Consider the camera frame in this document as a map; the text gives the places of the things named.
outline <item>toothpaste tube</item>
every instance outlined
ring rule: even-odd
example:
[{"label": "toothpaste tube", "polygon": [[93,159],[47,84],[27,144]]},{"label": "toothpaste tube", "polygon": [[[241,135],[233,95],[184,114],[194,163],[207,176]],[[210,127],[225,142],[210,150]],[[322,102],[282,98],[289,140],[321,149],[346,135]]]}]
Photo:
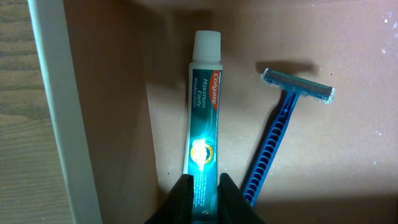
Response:
[{"label": "toothpaste tube", "polygon": [[217,222],[217,133],[221,34],[197,31],[190,64],[184,174],[193,175],[193,223]]}]

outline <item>white toothpaste cap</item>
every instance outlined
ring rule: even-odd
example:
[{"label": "white toothpaste cap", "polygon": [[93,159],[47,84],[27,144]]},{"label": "white toothpaste cap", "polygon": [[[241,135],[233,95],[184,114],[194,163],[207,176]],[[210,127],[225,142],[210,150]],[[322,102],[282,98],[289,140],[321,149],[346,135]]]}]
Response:
[{"label": "white toothpaste cap", "polygon": [[198,30],[195,33],[193,60],[221,60],[221,33],[210,30]]}]

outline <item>colgate logo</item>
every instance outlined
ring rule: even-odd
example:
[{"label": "colgate logo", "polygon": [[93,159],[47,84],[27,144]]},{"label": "colgate logo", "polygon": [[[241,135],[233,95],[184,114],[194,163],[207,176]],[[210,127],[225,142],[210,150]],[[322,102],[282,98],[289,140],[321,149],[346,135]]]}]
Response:
[{"label": "colgate logo", "polygon": [[209,96],[211,100],[211,104],[214,109],[217,111],[218,107],[218,90],[220,89],[220,71],[215,70],[213,74],[211,74],[210,85],[209,85]]}]

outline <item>blue razor handle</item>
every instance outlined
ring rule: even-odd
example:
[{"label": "blue razor handle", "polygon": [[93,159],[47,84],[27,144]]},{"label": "blue razor handle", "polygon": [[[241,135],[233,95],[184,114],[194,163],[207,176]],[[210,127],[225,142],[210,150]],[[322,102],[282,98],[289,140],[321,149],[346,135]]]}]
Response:
[{"label": "blue razor handle", "polygon": [[272,122],[265,141],[261,146],[261,150],[243,190],[244,198],[252,207],[256,204],[262,184],[266,179],[269,168],[271,167],[272,161],[278,151],[280,142],[284,137],[290,116],[292,115],[299,96],[300,93],[287,91],[283,105],[280,107],[278,115]]}]

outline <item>razor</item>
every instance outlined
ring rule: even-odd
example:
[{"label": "razor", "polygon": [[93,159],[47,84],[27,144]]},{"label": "razor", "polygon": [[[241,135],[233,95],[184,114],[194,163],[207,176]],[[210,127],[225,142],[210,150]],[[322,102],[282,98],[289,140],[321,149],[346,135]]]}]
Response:
[{"label": "razor", "polygon": [[290,116],[300,95],[312,96],[324,104],[330,104],[335,96],[333,87],[273,71],[269,68],[261,75],[261,80],[270,86],[281,87],[281,89],[286,91],[286,95],[275,120],[273,120],[268,130],[243,189],[243,196],[252,207],[256,204],[261,187],[282,142]]}]

